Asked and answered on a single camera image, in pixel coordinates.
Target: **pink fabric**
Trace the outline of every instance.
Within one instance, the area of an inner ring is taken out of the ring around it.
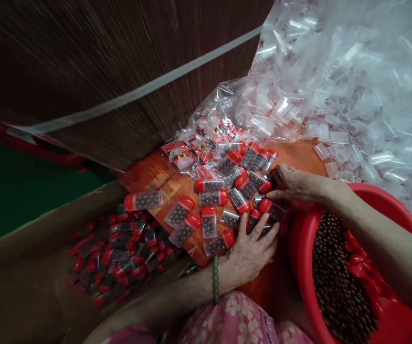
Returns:
[[[147,330],[129,326],[116,332],[105,344],[155,343]],[[166,344],[313,344],[294,323],[275,324],[254,301],[234,291],[217,305],[198,308],[179,327],[166,333]]]

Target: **hand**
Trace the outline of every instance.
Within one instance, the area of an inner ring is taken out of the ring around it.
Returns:
[[[271,191],[266,195],[268,198],[319,202],[326,191],[337,184],[337,182],[332,179],[296,170],[284,164],[277,165],[275,169],[279,172],[287,189]]]
[[[263,214],[254,230],[247,235],[248,214],[243,214],[239,224],[239,233],[234,245],[226,254],[224,269],[227,271],[226,279],[234,283],[233,287],[239,287],[252,281],[258,276],[263,267],[272,262],[272,257],[276,252],[277,233],[279,224],[274,224],[266,235],[260,238],[263,226],[269,215]]]

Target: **red plastic basin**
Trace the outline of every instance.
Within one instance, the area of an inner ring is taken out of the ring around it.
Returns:
[[[368,184],[349,184],[349,187],[381,214],[412,233],[412,215],[389,193]],[[317,227],[325,212],[319,204],[296,215],[289,233],[289,258],[298,280],[308,316],[323,344],[339,343],[328,331],[317,304],[312,276],[312,250]],[[380,299],[384,316],[379,321],[380,331],[372,333],[370,344],[412,344],[412,311],[402,302]]]

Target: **vial with red cap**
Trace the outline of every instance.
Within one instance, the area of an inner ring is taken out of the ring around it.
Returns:
[[[262,166],[260,167],[262,170],[269,170],[271,165],[273,164],[274,160],[279,156],[279,154],[275,150],[268,150],[269,156],[266,158]]]
[[[238,214],[224,209],[222,215],[220,216],[219,222],[228,228],[236,229],[240,218],[241,217]]]
[[[131,193],[125,197],[125,209],[128,212],[156,208],[162,205],[161,191]]]
[[[191,198],[182,196],[168,215],[166,215],[164,221],[169,226],[177,228],[194,207],[195,202]]]
[[[228,191],[228,195],[231,199],[231,203],[233,203],[238,213],[244,214],[252,209],[252,204],[250,201],[245,198],[245,196],[238,189],[231,189]]]
[[[202,237],[209,239],[217,236],[217,208],[208,206],[201,209]]]
[[[268,213],[269,217],[277,222],[282,222],[285,219],[285,209],[271,202],[268,198],[264,198],[258,205],[258,210],[261,213]]]
[[[222,235],[203,243],[207,258],[225,253],[234,244],[234,234],[227,230]]]
[[[266,161],[266,159],[268,159],[268,157],[269,152],[264,148],[260,148],[258,151],[258,155],[255,158],[254,163],[252,164],[252,170],[258,171],[263,165],[263,163]]]
[[[226,190],[217,190],[200,193],[200,206],[225,205],[228,202]]]
[[[223,180],[197,180],[195,181],[195,191],[200,193],[204,191],[223,190],[226,187]]]
[[[169,240],[175,246],[182,247],[187,239],[200,227],[201,220],[193,214],[188,214],[180,226],[169,236]]]
[[[259,151],[260,151],[260,147],[255,142],[249,143],[249,147],[247,147],[247,151],[245,152],[245,155],[243,156],[241,165],[248,169],[251,169],[252,165],[255,162],[255,159],[258,156]]]
[[[239,176],[234,182],[234,185],[249,201],[258,195],[258,190],[247,176]]]
[[[237,166],[242,161],[242,159],[243,157],[241,156],[241,154],[239,154],[235,150],[230,150],[219,162],[219,164],[215,168],[215,171],[222,176],[226,176],[231,171],[233,171],[233,168]]]
[[[265,194],[271,189],[271,182],[266,180],[260,173],[250,171],[248,177],[261,194]]]
[[[262,213],[260,213],[257,209],[252,209],[249,215],[249,219],[247,221],[247,227],[245,229],[247,235],[252,233],[258,221],[260,221],[261,217],[262,217]]]

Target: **cardboard box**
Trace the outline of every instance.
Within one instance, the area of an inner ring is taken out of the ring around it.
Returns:
[[[117,310],[94,309],[66,271],[72,234],[127,193],[119,182],[106,184],[0,238],[0,343],[82,343]],[[191,262],[186,255],[127,301],[174,280]]]

